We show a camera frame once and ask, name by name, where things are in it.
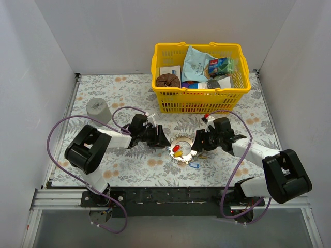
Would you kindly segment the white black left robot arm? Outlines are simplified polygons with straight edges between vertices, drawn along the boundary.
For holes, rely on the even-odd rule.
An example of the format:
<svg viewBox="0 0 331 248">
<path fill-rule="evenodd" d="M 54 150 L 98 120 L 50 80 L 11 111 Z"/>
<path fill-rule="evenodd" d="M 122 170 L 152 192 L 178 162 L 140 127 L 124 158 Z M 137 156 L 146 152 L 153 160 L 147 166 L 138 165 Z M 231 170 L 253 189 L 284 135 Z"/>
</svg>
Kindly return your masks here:
<svg viewBox="0 0 331 248">
<path fill-rule="evenodd" d="M 151 148 L 171 146 L 162 125 L 155 124 L 154 118 L 145 114 L 135 114 L 127 130 L 129 135 L 85 125 L 65 150 L 65 159 L 78 170 L 84 183 L 95 189 L 92 200 L 97 206 L 106 206 L 110 200 L 109 192 L 105 191 L 108 183 L 99 169 L 107 149 L 131 149 L 139 142 L 145 142 Z"/>
</svg>

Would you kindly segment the yellow key tag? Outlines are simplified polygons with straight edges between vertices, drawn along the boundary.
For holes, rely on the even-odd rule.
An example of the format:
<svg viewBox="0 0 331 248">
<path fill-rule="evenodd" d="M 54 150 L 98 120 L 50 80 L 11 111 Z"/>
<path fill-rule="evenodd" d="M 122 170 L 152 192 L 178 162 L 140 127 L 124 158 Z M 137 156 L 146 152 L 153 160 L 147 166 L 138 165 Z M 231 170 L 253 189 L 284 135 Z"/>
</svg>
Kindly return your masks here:
<svg viewBox="0 0 331 248">
<path fill-rule="evenodd" d="M 182 157 L 183 154 L 184 154 L 184 152 L 182 150 L 178 150 L 178 151 L 174 152 L 173 156 L 175 158 L 179 158 L 179 157 Z"/>
</svg>

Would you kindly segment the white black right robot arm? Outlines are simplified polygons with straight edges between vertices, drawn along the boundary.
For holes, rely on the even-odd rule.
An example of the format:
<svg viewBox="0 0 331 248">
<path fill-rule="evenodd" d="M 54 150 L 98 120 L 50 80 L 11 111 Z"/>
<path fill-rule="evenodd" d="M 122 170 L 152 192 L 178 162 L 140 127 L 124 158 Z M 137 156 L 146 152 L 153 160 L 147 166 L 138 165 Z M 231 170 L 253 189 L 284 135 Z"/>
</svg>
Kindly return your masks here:
<svg viewBox="0 0 331 248">
<path fill-rule="evenodd" d="M 226 117 L 203 117 L 202 121 L 206 126 L 196 131 L 193 151 L 220 147 L 264 170 L 263 178 L 251 177 L 235 184 L 234 199 L 239 205 L 248 204 L 253 197 L 270 197 L 283 204 L 312 190 L 311 180 L 294 150 L 280 151 L 252 143 L 244 135 L 235 134 Z"/>
</svg>

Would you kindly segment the red key tag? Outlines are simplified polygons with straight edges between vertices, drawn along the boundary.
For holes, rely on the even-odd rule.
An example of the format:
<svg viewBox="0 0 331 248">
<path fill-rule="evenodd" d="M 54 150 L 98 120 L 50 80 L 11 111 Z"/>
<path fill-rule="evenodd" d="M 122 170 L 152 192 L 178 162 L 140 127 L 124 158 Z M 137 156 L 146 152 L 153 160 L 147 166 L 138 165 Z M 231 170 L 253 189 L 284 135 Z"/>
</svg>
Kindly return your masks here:
<svg viewBox="0 0 331 248">
<path fill-rule="evenodd" d="M 173 152 L 177 152 L 179 149 L 180 149 L 180 145 L 175 145 L 175 146 L 172 148 L 172 151 L 173 151 Z"/>
</svg>

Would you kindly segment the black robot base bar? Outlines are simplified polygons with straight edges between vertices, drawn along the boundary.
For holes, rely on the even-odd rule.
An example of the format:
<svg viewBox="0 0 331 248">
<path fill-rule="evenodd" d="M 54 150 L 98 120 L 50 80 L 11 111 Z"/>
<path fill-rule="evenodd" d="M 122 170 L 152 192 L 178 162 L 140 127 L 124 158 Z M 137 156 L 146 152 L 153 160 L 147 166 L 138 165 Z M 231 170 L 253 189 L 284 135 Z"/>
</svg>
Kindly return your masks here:
<svg viewBox="0 0 331 248">
<path fill-rule="evenodd" d="M 83 208 L 105 208 L 112 211 L 114 218 L 124 216 L 119 202 L 129 217 L 143 216 L 215 216 L 231 213 L 231 207 L 249 208 L 258 202 L 258 197 L 240 196 L 235 187 L 224 191 L 223 187 L 111 187 L 104 193 L 107 199 L 87 189 L 82 193 L 80 206 Z"/>
</svg>

